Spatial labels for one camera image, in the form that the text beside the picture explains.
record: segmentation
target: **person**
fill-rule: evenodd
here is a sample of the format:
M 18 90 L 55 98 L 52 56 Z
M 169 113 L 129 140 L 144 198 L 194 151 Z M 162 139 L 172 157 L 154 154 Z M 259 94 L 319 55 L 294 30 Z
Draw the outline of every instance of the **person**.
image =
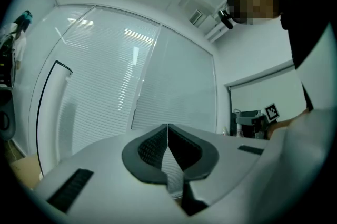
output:
M 33 15 L 30 11 L 26 10 L 19 16 L 13 23 L 5 25 L 0 30 L 0 40 L 1 40 L 1 50 L 7 46 L 12 46 L 14 59 L 16 63 L 16 70 L 19 70 L 21 67 L 21 61 L 23 59 L 23 54 L 26 48 L 26 35 L 29 25 L 32 23 Z
M 281 26 L 288 31 L 294 66 L 297 69 L 324 32 L 333 12 L 329 0 L 227 0 L 231 19 L 240 24 L 260 24 L 281 17 Z M 313 109 L 303 87 L 306 109 Z M 273 124 L 267 131 L 268 138 L 280 127 L 288 126 L 297 117 Z

